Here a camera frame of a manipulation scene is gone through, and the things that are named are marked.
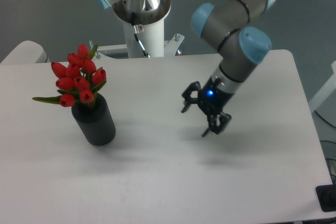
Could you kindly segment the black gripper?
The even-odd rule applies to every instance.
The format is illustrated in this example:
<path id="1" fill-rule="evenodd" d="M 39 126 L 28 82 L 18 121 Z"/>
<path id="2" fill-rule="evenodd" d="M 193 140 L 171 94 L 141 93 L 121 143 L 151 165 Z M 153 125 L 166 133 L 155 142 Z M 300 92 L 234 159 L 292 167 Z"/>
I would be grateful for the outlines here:
<path id="1" fill-rule="evenodd" d="M 221 82 L 220 78 L 216 78 L 215 81 L 209 78 L 207 83 L 201 88 L 201 84 L 195 81 L 182 93 L 182 98 L 184 99 L 182 113 L 185 113 L 192 104 L 198 104 L 198 107 L 207 115 L 208 128 L 204 131 L 202 137 L 205 137 L 209 132 L 218 135 L 232 119 L 230 114 L 222 111 L 225 104 L 234 94 L 222 91 L 219 88 Z M 196 91 L 195 98 L 191 96 L 194 91 Z"/>

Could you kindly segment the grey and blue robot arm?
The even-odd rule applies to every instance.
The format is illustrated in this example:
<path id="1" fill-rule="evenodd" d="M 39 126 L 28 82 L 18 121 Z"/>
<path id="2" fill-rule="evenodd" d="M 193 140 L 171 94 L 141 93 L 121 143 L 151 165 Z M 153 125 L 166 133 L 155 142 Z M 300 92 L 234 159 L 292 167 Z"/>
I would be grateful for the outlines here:
<path id="1" fill-rule="evenodd" d="M 112 8 L 124 28 L 129 58 L 162 57 L 177 48 L 164 43 L 164 20 L 171 0 L 94 0 Z M 229 0 L 224 6 L 202 4 L 191 17 L 191 28 L 222 57 L 205 85 L 191 83 L 182 93 L 184 109 L 197 104 L 208 121 L 208 132 L 221 133 L 231 120 L 226 103 L 271 50 L 271 40 L 250 21 L 276 0 Z"/>

